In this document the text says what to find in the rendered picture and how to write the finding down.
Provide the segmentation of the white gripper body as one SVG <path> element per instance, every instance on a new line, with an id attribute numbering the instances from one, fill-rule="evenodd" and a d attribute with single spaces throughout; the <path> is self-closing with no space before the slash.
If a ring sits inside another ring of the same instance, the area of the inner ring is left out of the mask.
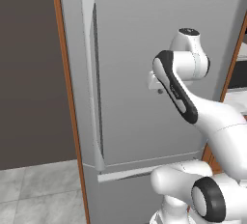
<path id="1" fill-rule="evenodd" d="M 157 80 L 153 71 L 149 72 L 148 88 L 150 90 L 155 90 L 158 94 L 162 94 L 164 90 L 163 85 Z"/>

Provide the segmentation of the grey fridge door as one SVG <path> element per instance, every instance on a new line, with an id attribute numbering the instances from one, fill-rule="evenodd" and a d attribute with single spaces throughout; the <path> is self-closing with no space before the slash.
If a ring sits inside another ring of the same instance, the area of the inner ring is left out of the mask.
<path id="1" fill-rule="evenodd" d="M 198 157 L 205 139 L 166 93 L 147 86 L 153 58 L 180 28 L 194 28 L 210 59 L 190 85 L 202 98 L 223 90 L 247 0 L 96 0 L 103 151 L 107 165 Z"/>

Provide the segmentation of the orange-brown wooden side panel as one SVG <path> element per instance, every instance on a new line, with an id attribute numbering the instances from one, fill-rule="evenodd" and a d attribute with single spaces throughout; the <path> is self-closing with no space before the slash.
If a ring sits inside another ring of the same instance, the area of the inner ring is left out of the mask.
<path id="1" fill-rule="evenodd" d="M 237 55 L 242 43 L 242 40 L 244 38 L 245 35 L 245 30 L 247 29 L 247 12 L 245 13 L 242 25 L 241 25 L 241 29 L 238 35 L 238 39 L 236 41 L 236 45 L 234 48 L 234 52 L 233 52 L 233 57 L 232 57 L 232 61 L 230 63 L 230 65 L 228 66 L 228 73 L 226 75 L 225 78 L 225 82 L 224 82 L 224 86 L 223 86 L 223 90 L 221 92 L 221 96 L 220 96 L 220 101 L 223 102 L 225 95 L 227 93 L 231 78 L 232 78 L 232 74 L 233 74 L 233 69 L 236 63 L 236 59 L 237 59 Z M 213 155 L 209 145 L 205 145 L 205 149 L 203 152 L 203 156 L 202 156 L 202 161 L 207 162 L 208 165 L 211 167 L 212 172 L 214 174 L 220 174 L 223 172 L 222 168 L 220 167 L 219 163 L 216 161 L 216 157 Z"/>
<path id="2" fill-rule="evenodd" d="M 69 102 L 69 114 L 70 114 L 70 120 L 71 120 L 75 153 L 76 153 L 76 158 L 77 158 L 77 166 L 78 166 L 78 171 L 79 171 L 79 178 L 80 178 L 81 192 L 82 192 L 82 197 L 83 197 L 86 223 L 91 224 L 89 208 L 88 208 L 88 201 L 87 201 L 86 185 L 85 185 L 85 179 L 84 179 L 84 170 L 83 170 L 83 163 L 82 163 L 82 156 L 81 156 L 79 133 L 78 133 L 78 127 L 77 127 L 76 114 L 75 114 L 73 90 L 72 90 L 72 83 L 71 83 L 71 77 L 70 77 L 69 55 L 68 55 L 68 48 L 67 48 L 67 39 L 66 39 L 66 31 L 65 31 L 65 24 L 64 24 L 64 17 L 63 17 L 62 1 L 53 0 L 53 2 L 54 2 L 54 9 L 55 9 L 55 15 L 56 15 L 56 22 L 57 22 L 57 27 L 58 27 L 59 43 L 60 43 L 60 49 L 61 49 L 61 54 L 62 54 L 64 77 L 65 77 L 68 102 Z"/>

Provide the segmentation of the dark built-in appliance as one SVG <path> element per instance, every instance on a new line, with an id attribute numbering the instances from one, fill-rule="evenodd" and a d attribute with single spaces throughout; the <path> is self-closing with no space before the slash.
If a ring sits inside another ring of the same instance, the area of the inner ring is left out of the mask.
<path id="1" fill-rule="evenodd" d="M 229 88 L 245 87 L 247 87 L 247 43 L 243 42 L 237 55 Z"/>

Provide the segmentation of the grey fridge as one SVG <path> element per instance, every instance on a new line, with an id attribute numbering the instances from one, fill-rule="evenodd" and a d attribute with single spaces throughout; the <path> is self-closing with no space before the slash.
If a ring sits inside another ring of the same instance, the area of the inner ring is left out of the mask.
<path id="1" fill-rule="evenodd" d="M 89 81 L 87 74 L 82 2 L 81 0 L 62 0 L 62 6 L 69 54 L 70 77 L 72 81 L 73 98 L 79 133 L 82 163 L 84 168 L 84 179 L 86 185 L 90 221 L 91 224 L 100 224 L 100 212 L 98 203 L 99 188 L 97 176 L 101 174 L 105 169 L 101 172 L 98 172 L 95 167 L 95 153 L 93 145 L 94 138 L 91 118 Z M 105 162 L 103 151 L 96 0 L 93 9 L 93 21 L 91 25 L 90 38 L 96 107 L 97 138 L 106 167 L 107 164 Z"/>

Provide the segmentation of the grey fridge drawer front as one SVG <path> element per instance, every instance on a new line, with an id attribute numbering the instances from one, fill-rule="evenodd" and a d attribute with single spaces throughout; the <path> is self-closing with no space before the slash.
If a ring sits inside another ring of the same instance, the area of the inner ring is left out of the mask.
<path id="1" fill-rule="evenodd" d="M 174 157 L 107 165 L 100 174 L 176 163 Z M 100 224 L 148 224 L 160 209 L 162 195 L 154 192 L 151 174 L 120 181 L 98 183 Z"/>

